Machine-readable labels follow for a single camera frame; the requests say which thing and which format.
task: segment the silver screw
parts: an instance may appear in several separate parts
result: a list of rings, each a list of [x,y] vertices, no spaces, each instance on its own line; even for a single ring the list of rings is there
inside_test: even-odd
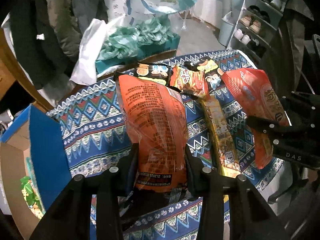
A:
[[[240,174],[240,175],[238,175],[237,177],[238,177],[238,179],[239,179],[240,181],[246,181],[246,180],[247,180],[246,176],[244,176],[243,174]]]
[[[202,168],[202,171],[203,171],[204,173],[210,173],[212,170],[211,170],[211,168],[209,168],[209,167],[203,167],[203,168]]]
[[[82,174],[77,174],[73,177],[75,181],[80,181],[84,176]]]
[[[116,167],[116,166],[113,166],[113,167],[111,167],[111,168],[109,169],[109,171],[110,171],[111,173],[116,173],[116,172],[119,171],[119,168]]]

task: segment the blue tablecloth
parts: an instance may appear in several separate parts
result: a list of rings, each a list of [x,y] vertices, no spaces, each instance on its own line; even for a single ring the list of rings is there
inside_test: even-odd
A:
[[[197,61],[202,57],[212,58],[223,71],[241,67],[254,67],[240,51],[224,50],[196,53],[162,61],[170,66],[183,65],[184,61]],[[246,114],[234,100],[225,85],[210,91],[221,104],[226,115],[228,129],[233,135],[243,174],[262,191],[273,179],[282,165],[274,158],[264,169],[257,169],[254,162],[253,137],[245,125]],[[211,167],[211,140],[204,113],[198,102],[182,95],[186,109],[189,140],[188,146],[194,156]],[[69,161],[71,175],[97,175],[116,165],[128,154],[131,143],[116,97],[112,78],[88,86],[67,98],[50,116],[60,122],[61,133]],[[95,224],[95,201],[93,199],[91,222]],[[195,239],[202,207],[202,199],[193,202],[184,200],[146,214],[127,231],[125,239]],[[229,205],[225,203],[225,222],[229,221]]]

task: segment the white tag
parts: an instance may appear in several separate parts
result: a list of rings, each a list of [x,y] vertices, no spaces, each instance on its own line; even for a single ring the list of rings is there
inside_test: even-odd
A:
[[[37,35],[37,40],[44,41],[44,34],[42,33],[42,34]]]

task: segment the light blue trash bin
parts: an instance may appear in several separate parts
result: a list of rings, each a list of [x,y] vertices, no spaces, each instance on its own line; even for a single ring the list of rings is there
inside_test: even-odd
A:
[[[235,21],[232,17],[232,12],[228,12],[222,18],[222,25],[220,28],[219,39],[218,39],[223,46],[228,45],[234,27],[235,27]]]

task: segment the snack bag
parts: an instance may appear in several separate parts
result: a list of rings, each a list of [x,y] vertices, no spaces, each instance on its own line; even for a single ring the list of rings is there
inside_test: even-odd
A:
[[[150,80],[162,85],[167,85],[170,68],[165,64],[142,64],[139,63],[134,76],[143,80]]]
[[[130,75],[119,76],[117,98],[127,133],[139,143],[137,188],[168,192],[186,182],[186,112],[178,92]]]
[[[172,69],[170,86],[178,88],[182,93],[208,98],[208,84],[204,81],[203,71],[191,71],[177,65]]]
[[[284,109],[263,70],[241,68],[227,71],[222,79],[247,115],[278,121],[289,125]],[[272,159],[268,136],[252,129],[255,145],[255,162],[259,169]]]
[[[223,115],[220,103],[214,96],[207,101],[201,101],[204,114],[213,134],[216,152],[223,176],[235,178],[241,174],[238,155],[233,138],[227,128],[227,120]]]
[[[223,81],[221,80],[221,76],[223,75],[223,71],[219,66],[214,62],[213,59],[209,57],[203,57],[199,59],[197,62],[188,62],[184,63],[184,66],[193,71],[203,71],[204,79],[208,83],[209,90],[216,90],[219,86],[223,85]]]

